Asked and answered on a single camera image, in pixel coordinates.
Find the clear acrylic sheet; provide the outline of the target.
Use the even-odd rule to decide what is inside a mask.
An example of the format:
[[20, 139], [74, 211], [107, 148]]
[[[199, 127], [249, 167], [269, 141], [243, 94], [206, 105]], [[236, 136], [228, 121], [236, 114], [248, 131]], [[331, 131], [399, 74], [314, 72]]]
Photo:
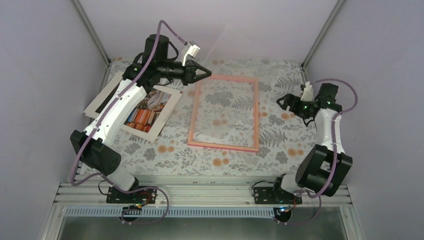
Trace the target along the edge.
[[247, 57], [252, 41], [246, 32], [227, 24], [203, 63], [212, 75], [196, 84], [188, 144], [191, 146], [258, 152], [258, 79], [232, 70], [231, 60]]

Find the orange pink wooden frame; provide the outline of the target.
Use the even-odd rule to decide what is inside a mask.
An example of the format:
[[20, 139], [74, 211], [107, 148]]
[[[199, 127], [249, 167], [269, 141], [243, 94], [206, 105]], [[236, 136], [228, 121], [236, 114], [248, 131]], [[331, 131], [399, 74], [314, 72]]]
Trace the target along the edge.
[[189, 146], [257, 153], [259, 136], [257, 78], [212, 75], [196, 83]]

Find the cat and books photo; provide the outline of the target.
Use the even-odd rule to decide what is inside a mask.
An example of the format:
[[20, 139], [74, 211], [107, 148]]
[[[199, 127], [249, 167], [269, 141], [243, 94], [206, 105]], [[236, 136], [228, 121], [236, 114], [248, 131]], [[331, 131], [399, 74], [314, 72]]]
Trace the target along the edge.
[[131, 83], [118, 71], [84, 110], [93, 119], [84, 132], [96, 130], [93, 139], [111, 144], [119, 130], [127, 131], [149, 142], [155, 141], [182, 96], [180, 90], [155, 85], [146, 93], [137, 85], [121, 94]]

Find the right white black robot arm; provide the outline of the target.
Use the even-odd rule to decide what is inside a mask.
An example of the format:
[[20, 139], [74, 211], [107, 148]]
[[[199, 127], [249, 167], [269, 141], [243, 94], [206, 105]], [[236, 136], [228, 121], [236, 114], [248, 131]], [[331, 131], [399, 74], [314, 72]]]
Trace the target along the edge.
[[348, 109], [337, 103], [339, 87], [337, 79], [322, 79], [317, 94], [313, 84], [301, 86], [301, 96], [288, 93], [277, 99], [283, 110], [300, 117], [305, 125], [313, 122], [316, 143], [298, 167], [295, 183], [298, 187], [313, 191], [313, 198], [333, 196], [353, 165], [353, 158], [346, 154], [341, 140], [340, 123]]

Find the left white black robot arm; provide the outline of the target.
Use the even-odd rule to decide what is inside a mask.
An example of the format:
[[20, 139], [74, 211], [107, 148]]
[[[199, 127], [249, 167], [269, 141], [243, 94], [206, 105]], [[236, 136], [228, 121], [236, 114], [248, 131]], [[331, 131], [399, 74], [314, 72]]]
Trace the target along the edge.
[[83, 130], [75, 130], [70, 141], [76, 152], [70, 176], [70, 184], [81, 185], [88, 178], [75, 181], [80, 162], [97, 170], [119, 196], [131, 203], [139, 197], [137, 178], [121, 166], [121, 155], [111, 149], [111, 140], [117, 135], [124, 122], [138, 103], [158, 86], [161, 79], [170, 82], [180, 80], [185, 86], [210, 77], [212, 72], [193, 58], [200, 47], [193, 41], [184, 41], [184, 49], [175, 49], [176, 56], [169, 58], [169, 47], [175, 45], [167, 36], [151, 34], [145, 40], [144, 51], [139, 53], [125, 69], [110, 100], [100, 114]]

